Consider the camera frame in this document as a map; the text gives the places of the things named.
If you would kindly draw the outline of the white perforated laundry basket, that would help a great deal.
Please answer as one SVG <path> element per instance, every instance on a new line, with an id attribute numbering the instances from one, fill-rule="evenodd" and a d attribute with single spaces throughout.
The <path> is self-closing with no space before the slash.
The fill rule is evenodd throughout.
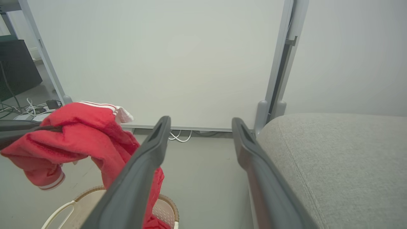
<path id="1" fill-rule="evenodd" d="M 106 193 L 103 186 L 93 187 L 77 196 L 74 200 L 62 205 L 43 224 L 42 229 L 48 229 L 53 220 L 67 208 L 70 213 L 57 227 L 57 229 L 80 229 L 91 211 Z M 152 213 L 155 217 L 166 223 L 171 229 L 179 229 L 179 211 L 175 203 L 167 196 L 160 194 Z"/>

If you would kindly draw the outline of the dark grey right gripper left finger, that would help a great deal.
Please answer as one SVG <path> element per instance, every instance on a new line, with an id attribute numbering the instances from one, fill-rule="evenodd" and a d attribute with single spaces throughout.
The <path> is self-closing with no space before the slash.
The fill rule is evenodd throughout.
<path id="1" fill-rule="evenodd" d="M 159 119 L 81 229 L 142 229 L 154 173 L 165 158 L 170 126 L 169 116 Z"/>

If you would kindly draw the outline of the red clothing with white stripes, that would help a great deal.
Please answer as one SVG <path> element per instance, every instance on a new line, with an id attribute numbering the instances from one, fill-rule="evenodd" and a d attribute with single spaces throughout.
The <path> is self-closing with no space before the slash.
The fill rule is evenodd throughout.
<path id="1" fill-rule="evenodd" d="M 44 191 L 63 183 L 63 164 L 89 157 L 100 169 L 107 190 L 141 146 L 131 132 L 121 127 L 121 123 L 132 120 L 131 114 L 120 106 L 70 103 L 51 113 L 40 125 L 62 127 L 62 132 L 30 132 L 0 150 L 0 155 L 10 159 L 33 185 Z M 171 229 L 152 213 L 164 177 L 160 166 L 154 173 L 142 229 Z"/>

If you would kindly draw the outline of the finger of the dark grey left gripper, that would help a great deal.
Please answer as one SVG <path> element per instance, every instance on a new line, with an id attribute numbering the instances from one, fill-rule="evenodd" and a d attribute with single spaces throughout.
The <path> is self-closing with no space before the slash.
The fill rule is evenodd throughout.
<path id="1" fill-rule="evenodd" d="M 39 127 L 42 122 L 33 120 L 0 120 L 0 131 L 18 131 Z"/>
<path id="2" fill-rule="evenodd" d="M 62 127 L 54 126 L 37 126 L 30 128 L 0 127 L 0 150 L 3 150 L 4 148 L 8 147 L 9 145 L 16 142 L 18 139 L 22 138 L 26 134 L 40 130 L 46 130 L 51 132 L 62 132 Z"/>

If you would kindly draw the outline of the black cabinet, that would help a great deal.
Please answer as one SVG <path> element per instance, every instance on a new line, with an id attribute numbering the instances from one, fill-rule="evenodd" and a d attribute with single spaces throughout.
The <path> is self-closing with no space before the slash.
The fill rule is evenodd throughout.
<path id="1" fill-rule="evenodd" d="M 24 40 L 0 36 L 0 100 L 8 100 L 42 83 Z"/>

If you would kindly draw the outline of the grey fabric sofa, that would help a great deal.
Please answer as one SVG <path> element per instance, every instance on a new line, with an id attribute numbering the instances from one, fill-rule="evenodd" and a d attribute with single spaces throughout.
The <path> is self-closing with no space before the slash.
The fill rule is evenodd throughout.
<path id="1" fill-rule="evenodd" d="M 407 117 L 290 114 L 256 139 L 318 228 L 407 229 Z"/>

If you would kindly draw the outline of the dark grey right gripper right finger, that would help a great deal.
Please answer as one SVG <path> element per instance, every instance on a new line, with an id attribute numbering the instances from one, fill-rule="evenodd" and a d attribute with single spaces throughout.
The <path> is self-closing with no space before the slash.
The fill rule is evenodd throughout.
<path id="1" fill-rule="evenodd" d="M 244 121 L 232 119 L 238 163 L 247 173 L 259 229 L 318 229 Z"/>

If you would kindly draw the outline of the white power strip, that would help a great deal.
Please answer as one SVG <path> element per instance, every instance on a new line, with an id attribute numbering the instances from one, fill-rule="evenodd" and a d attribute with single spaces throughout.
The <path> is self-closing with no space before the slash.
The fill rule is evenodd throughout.
<path id="1" fill-rule="evenodd" d="M 16 116 L 13 120 L 23 120 L 23 121 L 37 121 L 42 122 L 51 113 L 41 113 L 37 116 L 32 116 L 30 114 L 23 114 Z"/>

